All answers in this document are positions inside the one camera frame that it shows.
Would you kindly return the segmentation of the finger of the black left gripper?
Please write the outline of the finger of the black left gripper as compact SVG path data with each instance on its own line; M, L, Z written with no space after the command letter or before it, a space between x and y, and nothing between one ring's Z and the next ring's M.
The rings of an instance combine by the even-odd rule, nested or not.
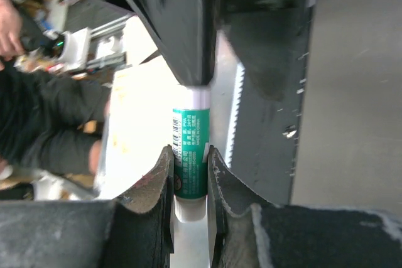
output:
M139 16L180 84L214 76L220 0L125 0Z

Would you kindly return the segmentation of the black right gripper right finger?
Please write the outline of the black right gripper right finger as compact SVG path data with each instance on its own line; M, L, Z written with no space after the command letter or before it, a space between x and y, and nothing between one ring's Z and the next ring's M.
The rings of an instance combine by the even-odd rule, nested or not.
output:
M400 267L401 222L377 210L276 205L253 192L212 147L212 267Z

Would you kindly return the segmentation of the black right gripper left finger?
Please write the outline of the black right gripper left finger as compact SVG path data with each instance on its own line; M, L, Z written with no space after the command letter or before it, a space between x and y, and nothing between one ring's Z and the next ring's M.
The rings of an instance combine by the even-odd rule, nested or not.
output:
M2 267L169 267L173 151L113 200L4 201Z

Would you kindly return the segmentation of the green white glue stick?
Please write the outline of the green white glue stick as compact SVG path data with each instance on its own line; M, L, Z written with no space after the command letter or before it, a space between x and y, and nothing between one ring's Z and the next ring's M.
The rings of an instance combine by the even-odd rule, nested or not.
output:
M176 85L173 93L175 213L182 223L204 218L210 142L210 90Z

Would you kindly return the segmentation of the operator right hand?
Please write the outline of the operator right hand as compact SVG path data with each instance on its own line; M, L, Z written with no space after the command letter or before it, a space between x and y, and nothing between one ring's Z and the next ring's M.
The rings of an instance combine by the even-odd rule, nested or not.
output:
M1 57L5 60L24 53L19 39L21 26L21 17L11 0L1 0Z

